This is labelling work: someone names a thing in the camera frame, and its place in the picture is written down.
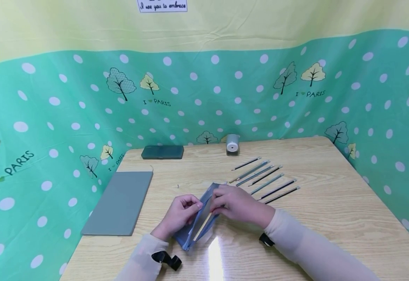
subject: yellow wall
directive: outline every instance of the yellow wall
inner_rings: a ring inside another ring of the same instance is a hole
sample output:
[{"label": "yellow wall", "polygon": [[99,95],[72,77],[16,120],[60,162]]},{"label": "yellow wall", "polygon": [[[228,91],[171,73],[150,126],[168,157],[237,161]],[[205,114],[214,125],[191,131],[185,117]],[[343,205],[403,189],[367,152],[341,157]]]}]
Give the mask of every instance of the yellow wall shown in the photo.
[{"label": "yellow wall", "polygon": [[409,30],[409,0],[0,0],[0,61],[57,50],[259,50],[366,30]]}]

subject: left hand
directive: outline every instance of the left hand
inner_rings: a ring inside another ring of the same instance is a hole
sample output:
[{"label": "left hand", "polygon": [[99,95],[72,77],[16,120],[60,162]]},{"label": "left hand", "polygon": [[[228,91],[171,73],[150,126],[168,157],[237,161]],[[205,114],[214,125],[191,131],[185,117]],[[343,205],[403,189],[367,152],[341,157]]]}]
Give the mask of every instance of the left hand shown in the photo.
[{"label": "left hand", "polygon": [[175,197],[159,225],[151,231],[157,239],[167,241],[186,224],[191,224],[193,216],[202,208],[202,203],[193,195]]}]

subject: gray pencil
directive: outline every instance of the gray pencil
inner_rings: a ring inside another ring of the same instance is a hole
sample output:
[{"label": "gray pencil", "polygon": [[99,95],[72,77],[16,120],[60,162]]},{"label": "gray pencil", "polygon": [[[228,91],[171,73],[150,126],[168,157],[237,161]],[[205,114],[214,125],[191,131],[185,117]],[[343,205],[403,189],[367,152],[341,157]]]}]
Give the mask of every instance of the gray pencil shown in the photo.
[{"label": "gray pencil", "polygon": [[241,181],[240,183],[236,184],[235,186],[241,186],[242,184],[246,183],[247,181],[251,180],[252,178],[257,177],[258,175],[262,174],[263,172],[268,171],[269,169],[271,169],[271,168],[273,168],[273,167],[274,167],[274,165],[269,166],[269,167],[263,169],[262,171],[255,173],[255,174],[252,175],[251,177],[246,178],[246,180]]}]

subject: blue pencil case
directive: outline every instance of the blue pencil case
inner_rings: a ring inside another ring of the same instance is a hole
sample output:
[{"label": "blue pencil case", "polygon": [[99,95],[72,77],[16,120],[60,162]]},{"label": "blue pencil case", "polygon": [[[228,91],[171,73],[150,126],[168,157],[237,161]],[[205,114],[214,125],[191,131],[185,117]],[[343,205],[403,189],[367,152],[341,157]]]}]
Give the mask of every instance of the blue pencil case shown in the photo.
[{"label": "blue pencil case", "polygon": [[201,196],[200,198],[200,201],[203,203],[203,207],[197,213],[197,216],[193,223],[184,226],[177,233],[174,234],[174,239],[178,241],[179,245],[184,251],[189,251],[189,249],[192,248],[193,245],[195,245],[196,241],[201,239],[201,237],[203,237],[203,235],[210,230],[210,228],[214,224],[215,219],[218,217],[218,215],[211,217],[204,226],[203,230],[201,231],[197,239],[195,241],[193,240],[198,231],[200,230],[201,226],[205,222],[205,219],[207,219],[207,216],[209,215],[211,209],[212,193],[213,190],[218,187],[219,187],[218,183],[211,184],[211,186],[206,190],[204,195]]}]

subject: gray tablet cover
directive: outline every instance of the gray tablet cover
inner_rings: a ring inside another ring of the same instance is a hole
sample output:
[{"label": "gray tablet cover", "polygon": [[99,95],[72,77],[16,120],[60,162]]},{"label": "gray tablet cover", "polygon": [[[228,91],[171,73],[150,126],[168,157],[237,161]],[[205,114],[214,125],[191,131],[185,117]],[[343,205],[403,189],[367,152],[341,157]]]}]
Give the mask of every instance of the gray tablet cover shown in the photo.
[{"label": "gray tablet cover", "polygon": [[84,235],[132,235],[153,172],[115,172],[81,231]]}]

